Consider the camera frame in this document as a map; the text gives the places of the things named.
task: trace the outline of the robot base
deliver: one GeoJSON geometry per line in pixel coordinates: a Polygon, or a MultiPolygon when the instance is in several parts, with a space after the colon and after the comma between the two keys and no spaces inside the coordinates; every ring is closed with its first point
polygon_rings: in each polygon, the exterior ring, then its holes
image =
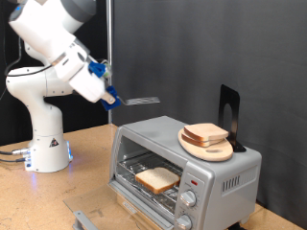
{"type": "Polygon", "coordinates": [[[72,160],[69,144],[63,134],[42,137],[35,135],[29,143],[30,161],[25,162],[29,172],[52,173],[66,168],[72,160]]]}

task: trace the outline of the control knob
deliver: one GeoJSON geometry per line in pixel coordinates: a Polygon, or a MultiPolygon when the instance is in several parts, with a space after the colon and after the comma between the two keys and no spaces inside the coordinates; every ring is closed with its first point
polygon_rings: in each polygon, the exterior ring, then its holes
{"type": "Polygon", "coordinates": [[[188,207],[193,207],[196,204],[196,196],[192,191],[181,194],[180,199],[188,207]]]}
{"type": "Polygon", "coordinates": [[[176,220],[176,227],[182,230],[190,230],[192,228],[192,221],[188,216],[183,215],[176,220]]]}

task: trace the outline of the black stand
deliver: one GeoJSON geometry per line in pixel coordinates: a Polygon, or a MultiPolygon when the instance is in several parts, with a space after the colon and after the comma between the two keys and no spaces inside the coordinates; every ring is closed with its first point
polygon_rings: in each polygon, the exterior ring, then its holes
{"type": "Polygon", "coordinates": [[[222,84],[219,107],[219,127],[221,128],[223,128],[224,125],[224,106],[227,104],[230,105],[232,111],[231,130],[227,140],[231,144],[234,152],[247,151],[239,142],[237,142],[240,95],[237,91],[222,84]]]}
{"type": "Polygon", "coordinates": [[[246,230],[245,228],[240,226],[240,223],[235,223],[232,226],[228,227],[228,230],[246,230]]]}

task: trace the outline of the wooden table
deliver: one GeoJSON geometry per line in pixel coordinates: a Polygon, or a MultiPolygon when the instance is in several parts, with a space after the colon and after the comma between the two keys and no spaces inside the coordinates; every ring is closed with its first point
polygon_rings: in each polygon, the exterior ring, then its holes
{"type": "MultiPolygon", "coordinates": [[[[1,162],[0,230],[72,229],[75,218],[63,200],[107,184],[115,131],[116,126],[105,125],[65,133],[74,160],[60,172],[26,172],[23,163],[1,162]]],[[[21,149],[27,144],[8,145],[0,150],[21,149]]],[[[13,159],[4,155],[0,158],[13,159]]],[[[244,227],[248,230],[302,229],[259,205],[244,227]]]]}

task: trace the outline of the spatula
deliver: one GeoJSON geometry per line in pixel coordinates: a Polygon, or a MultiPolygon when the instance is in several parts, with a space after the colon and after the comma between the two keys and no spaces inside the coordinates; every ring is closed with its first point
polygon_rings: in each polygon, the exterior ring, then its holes
{"type": "Polygon", "coordinates": [[[122,102],[124,105],[137,105],[137,104],[156,104],[160,103],[160,99],[158,97],[151,97],[151,98],[137,98],[137,99],[129,99],[123,100],[121,97],[117,96],[117,98],[122,102]]]}

